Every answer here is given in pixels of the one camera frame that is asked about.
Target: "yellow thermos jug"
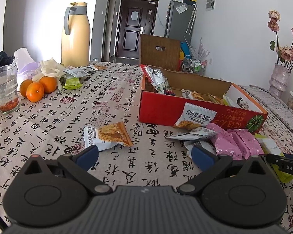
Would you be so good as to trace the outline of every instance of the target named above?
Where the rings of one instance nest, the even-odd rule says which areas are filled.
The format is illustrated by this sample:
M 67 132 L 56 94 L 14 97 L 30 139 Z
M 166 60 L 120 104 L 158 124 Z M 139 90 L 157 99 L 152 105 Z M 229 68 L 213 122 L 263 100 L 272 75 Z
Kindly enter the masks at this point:
M 87 3 L 74 2 L 64 16 L 62 31 L 62 64 L 80 67 L 89 64 L 90 24 Z

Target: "red cardboard box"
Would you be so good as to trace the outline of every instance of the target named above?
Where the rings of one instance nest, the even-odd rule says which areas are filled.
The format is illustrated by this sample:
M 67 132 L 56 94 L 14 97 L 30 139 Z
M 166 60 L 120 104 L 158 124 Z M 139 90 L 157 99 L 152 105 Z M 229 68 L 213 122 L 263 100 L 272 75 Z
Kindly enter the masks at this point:
M 142 80 L 139 121 L 172 127 L 180 118 L 186 102 L 217 112 L 213 123 L 228 129 L 248 129 L 258 133 L 266 120 L 267 111 L 234 83 L 212 79 L 196 74 L 188 74 L 160 68 L 168 79 L 169 85 L 176 96 L 163 95 L 156 92 L 146 76 Z M 196 91 L 206 100 L 183 98 L 181 90 Z M 207 102 L 208 94 L 223 98 L 226 94 L 236 103 L 247 103 L 248 109 L 236 108 Z

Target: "pink snack package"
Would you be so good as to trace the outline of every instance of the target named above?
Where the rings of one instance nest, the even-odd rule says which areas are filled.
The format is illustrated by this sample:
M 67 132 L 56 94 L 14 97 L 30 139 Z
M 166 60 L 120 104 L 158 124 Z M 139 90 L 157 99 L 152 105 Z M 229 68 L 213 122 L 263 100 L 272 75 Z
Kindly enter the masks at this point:
M 228 130 L 228 133 L 232 133 L 232 136 L 239 146 L 242 152 L 242 156 L 245 159 L 248 159 L 249 156 L 264 154 L 259 142 L 247 129 Z M 245 147 L 248 149 L 249 153 L 243 154 L 243 152 L 245 151 Z
M 234 160 L 242 160 L 241 150 L 230 133 L 214 123 L 208 124 L 206 128 L 219 132 L 210 139 L 216 148 L 217 155 L 225 154 L 232 156 Z

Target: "orange fruit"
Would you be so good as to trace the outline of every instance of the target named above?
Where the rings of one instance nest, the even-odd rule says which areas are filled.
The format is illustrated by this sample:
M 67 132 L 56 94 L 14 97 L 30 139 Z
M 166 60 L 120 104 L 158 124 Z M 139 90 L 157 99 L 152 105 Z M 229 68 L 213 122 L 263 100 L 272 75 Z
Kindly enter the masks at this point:
M 31 102 L 38 102 L 40 99 L 42 99 L 44 93 L 45 90 L 43 85 L 41 83 L 35 82 L 28 86 L 26 96 Z
M 57 88 L 57 81 L 54 77 L 44 76 L 40 79 L 39 83 L 43 85 L 45 93 L 54 92 Z
M 24 81 L 21 83 L 21 85 L 20 85 L 20 94 L 21 94 L 23 97 L 27 98 L 27 97 L 26 97 L 26 91 L 27 91 L 28 86 L 31 85 L 32 83 L 33 83 L 33 81 L 30 80 L 30 79 L 26 79 L 26 80 L 24 80 Z

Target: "glass of water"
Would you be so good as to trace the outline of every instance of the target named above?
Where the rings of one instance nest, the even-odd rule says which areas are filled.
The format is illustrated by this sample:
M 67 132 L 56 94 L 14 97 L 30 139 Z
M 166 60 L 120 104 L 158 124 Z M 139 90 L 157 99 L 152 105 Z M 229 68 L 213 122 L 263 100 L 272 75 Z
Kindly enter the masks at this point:
M 0 67 L 0 111 L 10 113 L 18 108 L 16 59 L 11 65 Z

